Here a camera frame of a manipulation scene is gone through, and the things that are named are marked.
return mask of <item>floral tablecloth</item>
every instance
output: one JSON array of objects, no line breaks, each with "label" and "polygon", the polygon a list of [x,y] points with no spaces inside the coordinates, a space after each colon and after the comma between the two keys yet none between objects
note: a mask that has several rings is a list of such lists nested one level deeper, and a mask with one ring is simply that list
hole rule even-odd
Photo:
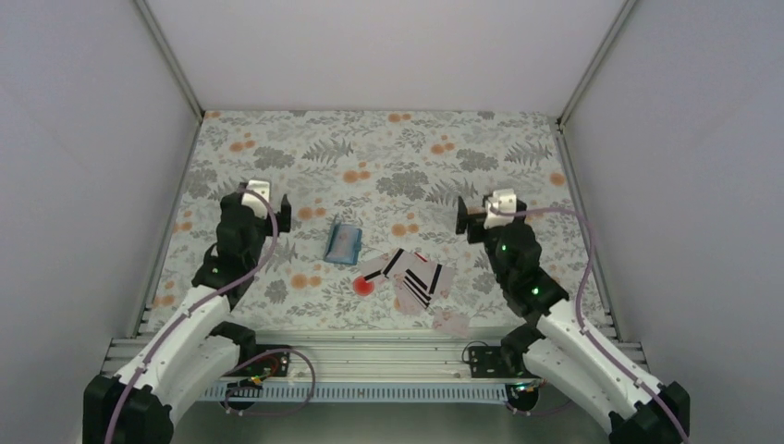
[{"label": "floral tablecloth", "polygon": [[[517,326],[481,245],[454,233],[456,201],[478,207],[482,195],[511,188],[530,207],[571,207],[553,134],[543,115],[492,112],[211,111],[190,164],[149,322],[174,313],[214,242],[220,198],[248,179],[272,182],[272,205],[284,193],[292,230],[256,277],[233,321],[257,329],[429,328],[432,315],[395,308],[391,285],[361,297],[356,266],[322,260],[335,215],[362,228],[360,261],[394,247],[453,266],[445,300],[471,327]],[[542,243],[542,264],[568,291],[577,289],[587,255],[577,222],[529,217]],[[583,310],[605,315],[594,280]]]}]

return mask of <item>card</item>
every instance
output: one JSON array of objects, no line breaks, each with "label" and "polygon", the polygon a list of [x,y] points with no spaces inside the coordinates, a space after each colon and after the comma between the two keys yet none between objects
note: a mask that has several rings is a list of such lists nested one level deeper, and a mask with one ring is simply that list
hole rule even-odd
[{"label": "card", "polygon": [[397,280],[402,280],[405,277],[406,270],[415,263],[421,263],[417,256],[402,248],[398,248],[390,254],[389,262],[384,267],[382,274],[390,279],[395,278]]},{"label": "card", "polygon": [[359,264],[360,273],[362,273],[362,277],[365,278],[365,281],[373,282],[386,280],[383,272],[386,264],[389,263],[389,258],[390,254],[385,253]]},{"label": "card", "polygon": [[411,277],[414,276],[410,270],[406,270],[406,276],[403,278],[403,285],[408,290],[416,302],[425,310],[430,307],[430,302],[433,299],[427,291],[421,287],[421,284],[414,281]]},{"label": "card", "polygon": [[395,308],[404,315],[419,315],[424,311],[422,305],[417,302],[405,285],[395,286],[395,296]]},{"label": "card", "polygon": [[431,275],[430,283],[427,287],[427,292],[433,299],[449,297],[449,291],[452,289],[452,281],[455,279],[457,270],[451,266],[434,264],[429,262],[428,265],[432,267],[433,274]]},{"label": "card", "polygon": [[338,225],[332,243],[327,246],[325,260],[333,264],[356,264],[361,235],[362,230],[359,228],[352,225]]},{"label": "card", "polygon": [[440,308],[434,309],[433,329],[450,336],[468,338],[469,317],[462,313],[450,312]]},{"label": "card", "polygon": [[429,300],[437,300],[449,296],[456,270],[435,262],[414,262],[410,264],[407,274],[419,288],[425,290]]}]

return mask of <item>playing card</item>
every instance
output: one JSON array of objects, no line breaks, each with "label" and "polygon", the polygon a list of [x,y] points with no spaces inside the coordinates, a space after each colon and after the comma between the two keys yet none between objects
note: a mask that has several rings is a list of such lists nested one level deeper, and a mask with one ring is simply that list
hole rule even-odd
[{"label": "playing card", "polygon": [[410,270],[406,270],[406,276],[403,278],[403,285],[406,290],[411,293],[414,299],[416,299],[419,305],[421,305],[423,309],[426,309],[430,306],[430,301],[433,298],[422,288],[422,282],[418,280],[415,281],[414,279],[416,279],[416,277],[413,273],[411,273]]},{"label": "playing card", "polygon": [[449,290],[452,288],[452,281],[455,279],[457,270],[450,266],[427,263],[432,269],[433,274],[427,292],[434,298],[448,298]]},{"label": "playing card", "polygon": [[428,300],[447,298],[455,269],[435,262],[412,262],[406,271],[408,278],[427,293]]},{"label": "playing card", "polygon": [[469,317],[462,313],[434,309],[433,329],[458,338],[468,338]]},{"label": "playing card", "polygon": [[424,307],[417,302],[410,290],[405,285],[395,286],[395,308],[404,315],[418,315],[424,311]]},{"label": "playing card", "polygon": [[417,256],[398,248],[390,254],[389,262],[384,267],[382,274],[390,279],[402,280],[411,264],[420,264],[421,262]]},{"label": "playing card", "polygon": [[365,281],[373,282],[377,280],[385,280],[383,272],[386,264],[389,263],[389,258],[390,255],[385,253],[369,261],[361,263],[359,265],[360,273],[362,273]]}]

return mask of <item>black stripe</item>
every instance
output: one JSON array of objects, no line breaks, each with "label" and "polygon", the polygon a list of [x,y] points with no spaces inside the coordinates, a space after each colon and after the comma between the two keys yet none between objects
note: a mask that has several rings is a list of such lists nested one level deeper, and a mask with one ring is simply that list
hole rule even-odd
[{"label": "black stripe", "polygon": [[435,273],[433,273],[433,282],[430,283],[430,294],[435,293],[435,284],[438,282],[438,277],[441,275],[441,264],[435,268]]},{"label": "black stripe", "polygon": [[375,277],[377,277],[379,275],[381,275],[381,270],[373,271],[373,273],[365,276],[364,279],[365,279],[365,281],[369,281],[370,279],[375,278]]},{"label": "black stripe", "polygon": [[416,282],[419,284],[419,286],[420,286],[420,287],[422,287],[422,290],[427,290],[427,286],[426,286],[426,285],[424,285],[424,282],[422,282],[422,280],[421,280],[421,279],[419,279],[419,278],[418,278],[418,277],[417,277],[417,276],[414,274],[414,272],[413,272],[413,271],[411,271],[411,270],[406,270],[406,274],[407,274],[407,275],[409,275],[409,276],[411,276],[411,278],[412,278],[412,279],[414,279],[414,280],[415,280],[415,281],[416,281]]},{"label": "black stripe", "polygon": [[402,248],[398,249],[398,252],[395,253],[395,257],[393,257],[392,260],[389,261],[389,264],[386,265],[386,268],[384,268],[384,276],[386,276],[389,273],[389,270],[391,270],[392,267],[395,266],[395,262],[398,261],[401,254],[403,254]]},{"label": "black stripe", "polygon": [[418,302],[418,303],[419,303],[419,304],[420,304],[422,307],[424,307],[424,308],[427,308],[427,307],[430,305],[430,301],[429,301],[429,300],[430,300],[430,298],[427,298],[427,297],[426,297],[426,296],[424,296],[424,295],[423,295],[423,294],[422,294],[420,291],[417,291],[417,290],[414,288],[413,284],[412,284],[412,283],[410,283],[410,280],[406,279],[406,281],[405,281],[405,282],[403,282],[403,284],[405,284],[406,288],[408,288],[408,289],[409,289],[409,291],[411,292],[411,295],[413,295],[413,297],[414,297],[414,298],[416,298],[417,302]]},{"label": "black stripe", "polygon": [[416,286],[414,285],[414,282],[413,282],[411,279],[409,279],[409,278],[407,278],[407,277],[406,277],[406,283],[408,283],[409,285],[411,285],[412,287],[414,287],[414,290],[416,291],[416,293],[417,293],[418,295],[422,296],[422,299],[423,299],[423,301],[425,301],[425,302],[427,302],[427,303],[430,303],[430,299],[431,299],[431,298],[430,298],[430,296],[428,296],[428,295],[427,295],[427,294],[424,292],[424,290],[420,289],[419,287],[416,287]]}]

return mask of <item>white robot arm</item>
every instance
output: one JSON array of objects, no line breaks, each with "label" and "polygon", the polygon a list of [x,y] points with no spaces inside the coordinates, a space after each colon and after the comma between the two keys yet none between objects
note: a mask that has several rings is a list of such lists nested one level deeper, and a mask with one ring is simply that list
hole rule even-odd
[{"label": "white robot arm", "polygon": [[[210,385],[261,352],[252,329],[226,319],[252,283],[265,238],[289,231],[291,207],[284,196],[279,213],[269,215],[269,182],[251,180],[242,188],[252,192],[221,200],[217,243],[177,311],[128,364],[85,389],[83,444],[103,444],[107,435],[124,444],[167,444]],[[249,278],[238,283],[242,277]]]},{"label": "white robot arm", "polygon": [[459,199],[456,232],[484,244],[509,308],[526,320],[501,340],[509,370],[549,380],[605,429],[612,444],[688,442],[686,390],[677,382],[664,386],[582,319],[579,298],[570,298],[539,266],[542,247],[525,223],[526,204],[514,191],[501,190],[485,196],[484,206],[486,213],[469,215]]}]

